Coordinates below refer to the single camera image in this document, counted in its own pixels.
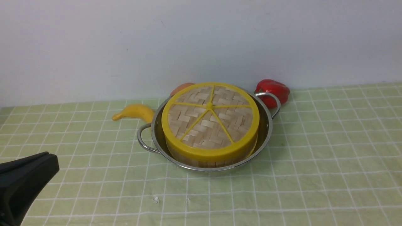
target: bamboo steamer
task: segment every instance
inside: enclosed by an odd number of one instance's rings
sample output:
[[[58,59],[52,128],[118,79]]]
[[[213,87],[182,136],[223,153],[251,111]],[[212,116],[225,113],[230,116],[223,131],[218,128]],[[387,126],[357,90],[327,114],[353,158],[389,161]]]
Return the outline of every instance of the bamboo steamer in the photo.
[[[200,83],[177,92],[162,112],[173,157],[190,166],[215,168],[249,157],[260,121],[253,98],[225,83]]]

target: yellow spoke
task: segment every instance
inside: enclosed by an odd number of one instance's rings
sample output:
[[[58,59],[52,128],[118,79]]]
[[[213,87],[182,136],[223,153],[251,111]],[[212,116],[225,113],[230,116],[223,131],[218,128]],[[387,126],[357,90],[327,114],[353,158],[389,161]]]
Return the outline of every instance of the yellow spoke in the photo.
[[[216,113],[212,110],[211,111],[212,114],[215,116],[216,120],[218,121],[218,123],[221,125],[222,129],[224,130],[224,132],[226,133],[226,135],[228,136],[230,142],[233,144],[234,141],[232,140],[232,137],[230,136],[229,132],[226,130],[225,126],[223,125],[222,121],[218,118],[218,116],[216,115]]]
[[[251,107],[251,105],[218,105],[213,108],[229,108],[229,107]]]
[[[213,99],[213,92],[215,91],[215,85],[212,85],[212,89],[211,89],[211,94],[209,97],[209,102],[212,103],[212,99]]]
[[[172,104],[174,104],[174,105],[195,106],[195,107],[200,107],[200,108],[205,108],[206,107],[204,105],[198,105],[198,104],[193,104],[193,103],[182,103],[182,102],[173,102]]]
[[[180,141],[183,140],[183,138],[190,132],[192,128],[204,117],[204,115],[208,112],[209,110],[205,110],[204,113],[201,114],[200,117],[197,118],[197,120],[187,129],[187,131],[183,134],[183,136],[180,138]]]

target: metal pot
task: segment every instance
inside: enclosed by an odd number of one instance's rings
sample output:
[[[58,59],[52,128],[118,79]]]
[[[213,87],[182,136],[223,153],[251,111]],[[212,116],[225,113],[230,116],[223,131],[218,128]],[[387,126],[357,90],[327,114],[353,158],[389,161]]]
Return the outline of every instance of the metal pot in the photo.
[[[269,92],[259,92],[259,93],[255,93],[255,94],[252,94],[249,92],[247,92],[247,93],[254,99],[254,101],[256,102],[256,104],[258,106],[258,111],[260,113],[260,125],[258,128],[258,138],[257,138],[257,143],[256,143],[256,146],[254,149],[254,153],[252,155],[250,155],[248,158],[246,158],[240,162],[234,163],[229,166],[224,166],[224,167],[200,168],[200,167],[189,166],[187,164],[184,164],[184,163],[181,163],[181,162],[175,160],[172,157],[172,155],[170,154],[168,147],[166,146],[166,139],[165,139],[165,135],[162,130],[162,125],[161,125],[162,112],[163,112],[163,109],[164,109],[166,103],[169,101],[170,98],[168,98],[161,104],[161,106],[158,108],[157,112],[155,113],[151,123],[147,123],[138,129],[138,132],[137,132],[138,142],[141,145],[141,147],[144,148],[145,150],[152,152],[152,153],[161,154],[165,158],[167,158],[169,161],[173,162],[174,164],[176,164],[180,167],[186,168],[186,169],[194,170],[194,171],[203,171],[203,172],[225,171],[225,170],[232,169],[232,168],[238,167],[240,165],[243,165],[244,163],[250,161],[255,156],[257,156],[267,145],[269,138],[272,134],[272,124],[273,124],[272,119],[275,118],[275,116],[281,109],[281,102],[272,93],[269,93]],[[278,107],[272,115],[271,115],[270,111],[268,110],[268,108],[265,106],[265,104],[261,101],[261,99],[258,98],[258,96],[265,96],[265,95],[274,98],[277,103]],[[142,137],[141,137],[142,131],[149,127],[151,127],[151,137],[152,137],[153,143],[156,146],[156,149],[149,147],[147,144],[145,144],[145,142],[142,140]]]

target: yellow banana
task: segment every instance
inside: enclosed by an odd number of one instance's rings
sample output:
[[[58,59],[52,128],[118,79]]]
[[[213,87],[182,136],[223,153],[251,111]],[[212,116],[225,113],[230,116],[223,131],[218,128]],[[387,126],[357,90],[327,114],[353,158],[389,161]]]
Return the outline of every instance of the yellow banana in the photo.
[[[146,105],[135,104],[126,106],[120,113],[115,114],[112,120],[116,121],[125,117],[139,118],[146,123],[151,123],[154,117],[154,111]]]

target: pot handle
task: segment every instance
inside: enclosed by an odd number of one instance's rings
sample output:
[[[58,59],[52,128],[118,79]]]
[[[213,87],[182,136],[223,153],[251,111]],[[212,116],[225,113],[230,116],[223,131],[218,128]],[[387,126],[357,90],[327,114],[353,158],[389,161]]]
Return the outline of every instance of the pot handle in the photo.
[[[143,149],[145,149],[145,150],[147,150],[147,151],[149,151],[149,152],[156,153],[156,154],[161,154],[160,151],[158,151],[158,150],[155,149],[155,148],[149,147],[149,146],[142,140],[142,137],[141,137],[142,131],[143,131],[144,129],[146,129],[146,128],[149,128],[149,127],[151,127],[151,123],[147,123],[147,124],[145,124],[145,125],[142,125],[142,126],[138,129],[138,131],[137,131],[137,140],[138,140],[138,143],[141,145],[141,147],[142,147]]]
[[[272,114],[272,119],[274,119],[275,116],[278,114],[279,110],[281,110],[281,102],[280,102],[280,100],[274,94],[272,94],[270,92],[258,92],[258,93],[255,93],[254,95],[256,97],[258,97],[258,96],[270,96],[270,97],[275,99],[275,101],[277,102],[277,108],[276,108],[275,112]]]

